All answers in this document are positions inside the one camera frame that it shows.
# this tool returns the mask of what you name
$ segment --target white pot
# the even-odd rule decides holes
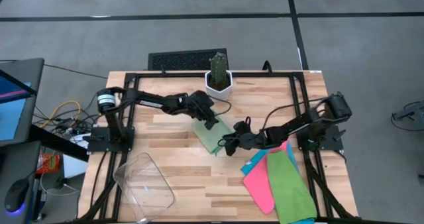
[[[217,91],[216,89],[213,89],[212,87],[209,87],[207,85],[207,78],[209,77],[210,73],[211,73],[211,71],[205,73],[206,93],[208,95],[210,95],[211,97],[215,97],[215,98],[221,99],[221,100],[227,100],[228,96],[230,96],[231,88],[233,88],[233,74],[230,71],[227,71],[227,75],[228,75],[228,77],[230,77],[230,85],[222,91]]]

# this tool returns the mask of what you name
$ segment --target gray carpet floor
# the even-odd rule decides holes
[[[298,13],[424,11],[424,0],[295,0]],[[3,0],[0,17],[289,13],[288,0]],[[290,18],[160,21],[0,22],[0,59],[43,57],[47,64],[107,76],[147,69],[148,54],[227,48],[232,70],[301,68]],[[361,217],[422,223],[424,133],[396,129],[392,112],[424,99],[424,17],[299,19],[309,69],[341,91],[352,118],[341,125]],[[37,106],[86,106],[106,80],[44,68]],[[89,113],[95,113],[95,106]],[[55,177],[46,175],[46,186]],[[72,180],[81,188],[81,176]],[[48,197],[43,223],[72,219],[77,195]]]

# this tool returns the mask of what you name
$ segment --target pink cloth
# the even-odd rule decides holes
[[[287,143],[288,141],[282,143],[280,147],[273,148],[270,152],[283,150],[287,154]],[[275,201],[272,196],[270,182],[268,181],[266,155],[244,177],[243,184],[263,213],[269,214],[274,210]]]

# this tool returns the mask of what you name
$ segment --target potted cactus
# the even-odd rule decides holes
[[[206,93],[211,97],[226,100],[230,95],[233,75],[227,67],[227,56],[217,52],[211,59],[211,70],[205,74]]]

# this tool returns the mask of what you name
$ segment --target yellow cable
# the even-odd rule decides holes
[[[81,114],[81,105],[77,101],[67,101],[67,102],[63,102],[62,104],[57,106],[55,108],[55,110],[53,111],[52,115],[50,116],[50,118],[48,118],[48,120],[46,122],[44,122],[42,125],[40,125],[39,127],[44,128],[49,122],[52,121],[53,117],[56,115],[56,113],[59,111],[60,108],[62,108],[64,105],[71,104],[71,103],[75,103],[78,106],[78,113],[77,113],[76,117],[74,118],[74,121],[70,125],[72,127],[75,124],[75,121],[78,119],[78,117]]]

